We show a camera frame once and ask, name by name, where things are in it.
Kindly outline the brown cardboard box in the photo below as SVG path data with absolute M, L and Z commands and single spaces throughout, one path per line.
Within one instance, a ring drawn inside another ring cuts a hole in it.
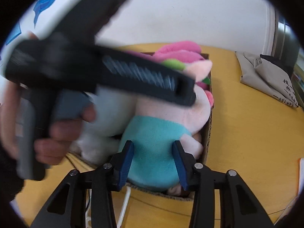
M 201 162 L 201 163 L 205 162 L 206 156 L 207 156 L 207 148 L 208 148 L 208 143 L 209 143 L 211 116 L 212 116 L 212 108 L 211 108 L 210 117 L 209 117 L 207 123 L 206 123 L 206 124 L 204 125 L 204 127 L 200 130 L 200 132 L 198 132 L 196 135 L 194 135 L 194 138 L 195 138 L 197 141 L 201 142 L 201 144 L 203 145 L 203 153 L 202 153 L 202 155 L 200 156 L 200 158 L 196 159 L 197 161 L 199 161 L 199 162 Z M 123 133 L 120 134 L 120 135 L 115 136 L 115 138 L 116 138 L 116 139 L 119 139 L 120 142 L 121 142 Z M 76 153 L 73 153 L 73 154 L 75 154 L 79 159 L 81 159 L 82 161 L 84 161 L 84 160 L 83 160 L 79 155 L 77 155 Z M 88 163 L 88 162 L 86 162 L 86 161 L 84 161 L 84 162 L 85 162 L 86 164 L 88 164 L 89 166 L 91 166 L 91 167 L 98 167 L 98 166 L 92 165 L 92 164 L 90 164 L 90 163 Z M 185 196 L 185 195 L 187 195 L 187 194 L 188 194 L 188 192 L 182 189 L 182 194 L 181 194 L 180 196 Z

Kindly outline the white panda plush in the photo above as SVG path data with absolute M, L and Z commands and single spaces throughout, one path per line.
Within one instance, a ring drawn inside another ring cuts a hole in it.
M 79 139 L 71 144 L 70 151 L 84 161 L 99 166 L 118 152 L 120 140 L 115 136 L 124 132 L 134 116 L 137 95 L 99 87 L 91 98 L 96 119 L 85 123 Z

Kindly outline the pink pig plush teal shirt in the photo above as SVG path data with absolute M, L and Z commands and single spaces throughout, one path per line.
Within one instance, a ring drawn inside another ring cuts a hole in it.
M 126 127 L 120 142 L 134 144 L 134 156 L 128 181 L 138 187 L 180 196 L 182 186 L 172 156 L 172 144 L 180 141 L 185 152 L 195 159 L 203 153 L 203 145 L 194 138 L 207 123 L 214 98 L 210 91 L 197 84 L 194 104 L 184 107 L 149 97 L 137 98 L 135 115 Z

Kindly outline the white orange power bank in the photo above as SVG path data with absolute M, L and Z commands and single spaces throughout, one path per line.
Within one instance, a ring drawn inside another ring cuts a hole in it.
M 299 190 L 303 187 L 303 178 L 304 178 L 304 158 L 299 160 Z

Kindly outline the blue wave wall decal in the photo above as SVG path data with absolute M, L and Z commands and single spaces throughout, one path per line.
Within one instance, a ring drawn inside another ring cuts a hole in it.
M 38 21 L 39 15 L 48 9 L 55 0 L 38 0 L 36 4 L 34 5 L 33 11 L 35 12 L 35 17 L 33 19 L 34 27 L 36 26 L 36 23 Z

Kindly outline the pink plush bear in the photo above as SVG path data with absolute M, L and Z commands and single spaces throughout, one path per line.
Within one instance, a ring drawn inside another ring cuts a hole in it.
M 201 47 L 192 41 L 181 41 L 167 44 L 159 48 L 152 55 L 136 51 L 127 51 L 129 54 L 158 62 L 166 67 L 178 71 L 186 71 L 195 77 L 196 85 L 202 88 L 209 100 L 210 106 L 214 105 L 214 98 L 208 90 L 210 84 L 209 73 L 213 63 L 201 55 Z

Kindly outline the grey canvas bag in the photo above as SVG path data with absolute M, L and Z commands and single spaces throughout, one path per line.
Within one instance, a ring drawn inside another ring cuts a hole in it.
M 288 74 L 280 67 L 247 52 L 235 53 L 241 68 L 240 82 L 279 102 L 296 108 L 298 101 Z

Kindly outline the blue wall poster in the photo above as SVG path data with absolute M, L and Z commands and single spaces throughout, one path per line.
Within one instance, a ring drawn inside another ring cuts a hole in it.
M 17 22 L 15 26 L 13 27 L 12 31 L 6 38 L 5 44 L 10 44 L 14 39 L 16 39 L 20 34 L 22 33 L 20 23 Z

